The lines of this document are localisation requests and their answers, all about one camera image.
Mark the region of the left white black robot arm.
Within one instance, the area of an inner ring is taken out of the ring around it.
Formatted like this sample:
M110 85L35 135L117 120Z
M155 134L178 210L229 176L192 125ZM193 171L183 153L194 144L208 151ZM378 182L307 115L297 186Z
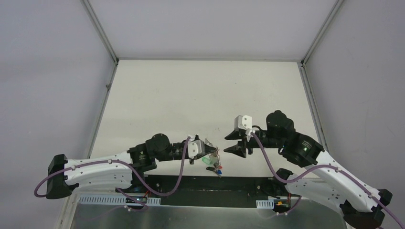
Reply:
M55 155L48 166L45 179L46 199L61 199L74 191L99 188L131 189L140 193L145 188L158 196L169 196L180 185L185 161L193 164L218 149L198 135L187 137L182 142L172 143L162 133L155 134L144 143L111 156L88 159L69 159L64 154ZM144 173L157 168L158 162L179 160L180 173L174 188L162 193L146 183Z

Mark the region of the key with green tag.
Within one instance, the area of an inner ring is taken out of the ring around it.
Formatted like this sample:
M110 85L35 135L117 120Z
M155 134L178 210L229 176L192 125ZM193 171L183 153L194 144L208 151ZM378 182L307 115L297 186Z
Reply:
M206 157L203 157L203 158L202 158L202 161L203 161L206 165L209 165L209 166L213 164L212 160L209 159L209 158L206 158Z

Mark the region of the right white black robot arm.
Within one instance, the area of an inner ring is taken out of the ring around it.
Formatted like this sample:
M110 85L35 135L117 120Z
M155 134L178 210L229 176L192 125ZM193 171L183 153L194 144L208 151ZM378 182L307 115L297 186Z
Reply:
M308 198L343 217L355 229L379 229L389 212L392 193L362 182L340 165L312 137L299 133L294 122L280 110L266 117L266 129L254 125L252 117L237 116L233 131L225 137L236 140L225 151L240 157L258 148L273 175L271 189L276 195L286 192ZM304 169L297 175L290 170L272 166L266 149L276 149L288 162Z

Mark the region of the large silver carabiner keyring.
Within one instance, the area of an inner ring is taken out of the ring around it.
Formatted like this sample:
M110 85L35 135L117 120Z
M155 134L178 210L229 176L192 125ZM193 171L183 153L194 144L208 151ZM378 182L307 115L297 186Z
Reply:
M218 175L218 174L217 174L217 171L219 170L219 169L218 169L218 166L221 166L219 151L218 151L217 154L208 154L208 155L206 155L206 156L204 156L204 157L211 159L212 162L213 162L212 165L210 165L210 166L207 165L207 167L214 167L214 168L215 168L215 171L212 171L212 172L215 173L217 176L221 177L222 175Z

